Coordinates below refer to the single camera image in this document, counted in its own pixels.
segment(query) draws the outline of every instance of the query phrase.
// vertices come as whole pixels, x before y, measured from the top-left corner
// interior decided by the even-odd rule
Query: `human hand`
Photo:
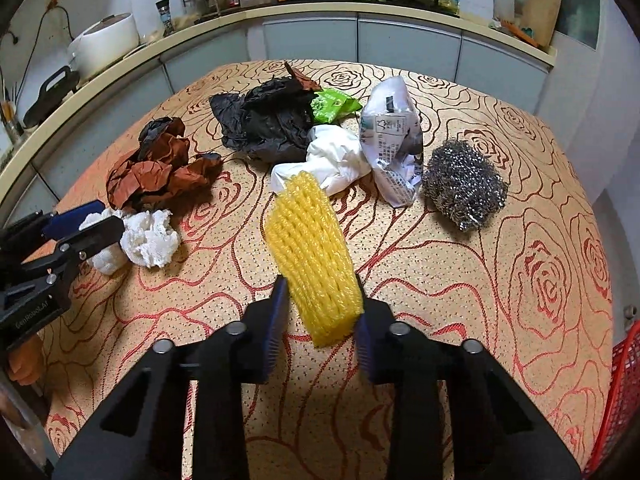
[[[35,335],[9,354],[7,375],[21,386],[33,384],[44,371],[42,341]]]

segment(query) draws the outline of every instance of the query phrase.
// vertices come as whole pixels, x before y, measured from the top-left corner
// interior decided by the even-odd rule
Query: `floor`
[[[625,231],[605,190],[593,204],[602,243],[607,255],[613,293],[613,343],[625,338],[627,305],[640,306],[640,284]]]

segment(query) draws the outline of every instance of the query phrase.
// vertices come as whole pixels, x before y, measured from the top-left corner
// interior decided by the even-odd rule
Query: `crumpled white tissue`
[[[117,216],[123,218],[124,213],[119,209],[111,209],[108,207],[102,213],[89,213],[86,218],[80,224],[78,230],[86,229],[87,227],[97,224],[98,222],[108,218],[110,216]],[[109,247],[104,248],[95,256],[89,258],[87,263],[96,270],[100,271],[107,276],[111,276],[116,270],[124,266],[127,263],[127,256],[122,252],[120,246],[115,243]]]
[[[278,164],[271,171],[273,192],[280,193],[287,179],[307,171],[331,196],[371,171],[358,134],[334,124],[320,124],[311,128],[309,135],[312,141],[306,149],[306,162]]]
[[[169,225],[168,209],[145,211],[124,219],[120,246],[139,266],[164,267],[180,246],[180,235]]]

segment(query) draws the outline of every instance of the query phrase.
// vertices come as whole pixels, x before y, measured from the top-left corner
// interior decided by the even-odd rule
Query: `red plastic basket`
[[[640,321],[613,349],[611,386],[600,433],[584,475],[587,477],[609,455],[640,406]]]

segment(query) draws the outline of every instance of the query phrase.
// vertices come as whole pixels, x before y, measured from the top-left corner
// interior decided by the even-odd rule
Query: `yellow foam net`
[[[348,336],[363,313],[362,294],[338,219],[311,174],[287,181],[264,231],[314,345]]]

